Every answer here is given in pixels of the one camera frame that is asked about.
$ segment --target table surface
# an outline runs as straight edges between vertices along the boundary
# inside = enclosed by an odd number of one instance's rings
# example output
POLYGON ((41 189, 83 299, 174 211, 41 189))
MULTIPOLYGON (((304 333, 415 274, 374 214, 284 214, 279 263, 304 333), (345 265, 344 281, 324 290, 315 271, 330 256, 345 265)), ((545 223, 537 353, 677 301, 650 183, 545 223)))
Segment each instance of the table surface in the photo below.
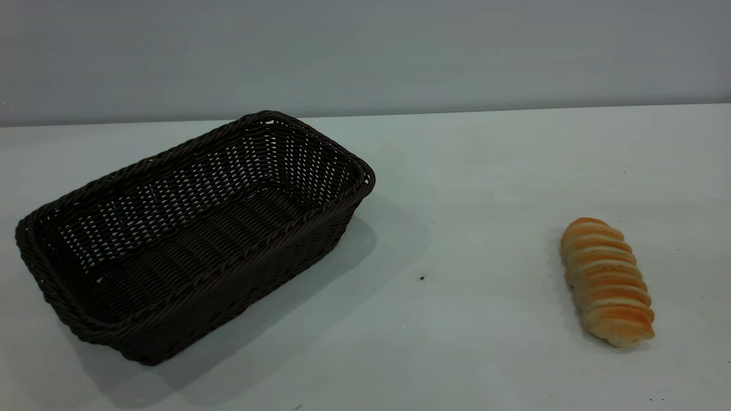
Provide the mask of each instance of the table surface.
POLYGON ((320 263, 152 368, 79 342, 13 230, 223 122, 0 129, 0 408, 731 409, 731 105, 306 121, 375 190, 320 263), (635 249, 657 315, 635 350, 580 327, 558 255, 579 216, 635 249))

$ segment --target rectangular basket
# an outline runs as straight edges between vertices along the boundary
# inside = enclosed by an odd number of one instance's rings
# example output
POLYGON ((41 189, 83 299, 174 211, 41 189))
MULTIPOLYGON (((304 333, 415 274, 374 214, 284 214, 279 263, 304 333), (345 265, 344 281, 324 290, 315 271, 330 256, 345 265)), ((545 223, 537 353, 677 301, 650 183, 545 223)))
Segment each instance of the rectangular basket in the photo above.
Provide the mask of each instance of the rectangular basket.
POLYGON ((363 160, 265 111, 44 205, 15 237, 79 339, 156 365, 325 256, 374 184, 363 160))

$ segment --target wicker basket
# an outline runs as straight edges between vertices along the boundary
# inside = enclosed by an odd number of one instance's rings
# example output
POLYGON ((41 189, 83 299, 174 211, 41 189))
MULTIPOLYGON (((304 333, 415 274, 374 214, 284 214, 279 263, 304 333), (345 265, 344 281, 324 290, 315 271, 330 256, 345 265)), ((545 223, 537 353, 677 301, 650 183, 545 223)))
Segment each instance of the wicker basket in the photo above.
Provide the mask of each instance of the wicker basket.
POLYGON ((325 256, 374 183, 329 138, 261 112, 44 205, 16 240, 79 339, 156 365, 325 256))

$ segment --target bread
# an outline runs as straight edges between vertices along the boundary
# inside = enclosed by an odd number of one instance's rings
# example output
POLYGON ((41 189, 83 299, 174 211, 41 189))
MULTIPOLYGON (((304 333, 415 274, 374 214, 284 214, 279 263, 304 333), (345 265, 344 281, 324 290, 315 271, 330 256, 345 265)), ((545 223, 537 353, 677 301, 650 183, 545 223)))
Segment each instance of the bread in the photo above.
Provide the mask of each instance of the bread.
POLYGON ((602 220, 580 218, 561 237, 561 258, 589 333, 615 347, 655 337, 652 300, 621 231, 602 220))

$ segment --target gray wall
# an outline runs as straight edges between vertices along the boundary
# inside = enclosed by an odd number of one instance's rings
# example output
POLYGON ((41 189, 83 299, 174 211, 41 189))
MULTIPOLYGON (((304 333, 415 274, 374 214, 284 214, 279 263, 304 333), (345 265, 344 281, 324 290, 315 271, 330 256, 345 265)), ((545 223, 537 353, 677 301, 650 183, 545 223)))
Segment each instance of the gray wall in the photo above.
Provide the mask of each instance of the gray wall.
POLYGON ((731 101, 730 0, 0 4, 3 125, 731 101))

